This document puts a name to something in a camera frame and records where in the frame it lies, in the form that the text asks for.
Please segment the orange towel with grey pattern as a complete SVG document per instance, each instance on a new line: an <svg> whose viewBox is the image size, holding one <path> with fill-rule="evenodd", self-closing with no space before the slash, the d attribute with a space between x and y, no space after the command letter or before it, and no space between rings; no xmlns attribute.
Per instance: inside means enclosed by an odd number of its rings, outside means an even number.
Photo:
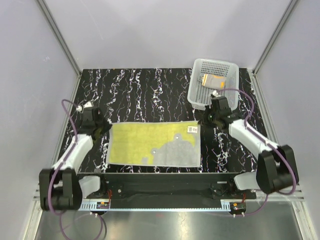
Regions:
<svg viewBox="0 0 320 240"><path fill-rule="evenodd" d="M225 87L227 78L213 74L204 74L201 85L206 88L221 90Z"/></svg>

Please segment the yellow and grey towel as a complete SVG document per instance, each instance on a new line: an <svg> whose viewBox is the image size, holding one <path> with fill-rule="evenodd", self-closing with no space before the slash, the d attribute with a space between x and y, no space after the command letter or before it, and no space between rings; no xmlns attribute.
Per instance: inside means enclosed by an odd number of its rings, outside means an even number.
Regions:
<svg viewBox="0 0 320 240"><path fill-rule="evenodd" d="M201 127L197 121L114 123L106 161L113 165L198 168Z"/></svg>

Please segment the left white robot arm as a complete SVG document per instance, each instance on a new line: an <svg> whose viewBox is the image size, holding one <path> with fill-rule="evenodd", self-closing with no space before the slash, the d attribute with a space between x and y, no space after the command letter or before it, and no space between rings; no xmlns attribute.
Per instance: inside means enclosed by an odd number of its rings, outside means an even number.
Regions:
<svg viewBox="0 0 320 240"><path fill-rule="evenodd" d="M97 140L112 128L97 106L82 110L79 127L69 147L51 168L39 173L39 201L42 210L56 214L58 211L78 210L82 200L93 194L103 198L108 186L97 175L78 177L78 172L88 152Z"/></svg>

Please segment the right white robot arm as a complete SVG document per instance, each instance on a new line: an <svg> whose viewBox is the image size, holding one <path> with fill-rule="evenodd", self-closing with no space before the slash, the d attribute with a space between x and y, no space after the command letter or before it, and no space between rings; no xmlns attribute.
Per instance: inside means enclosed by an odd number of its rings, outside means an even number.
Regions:
<svg viewBox="0 0 320 240"><path fill-rule="evenodd" d="M227 185L230 197L239 198L245 190L261 190L267 195L295 192L299 175L293 149L288 145L281 146L255 130L246 119L232 112L226 97L213 96L199 123L225 131L257 159L255 171L240 173Z"/></svg>

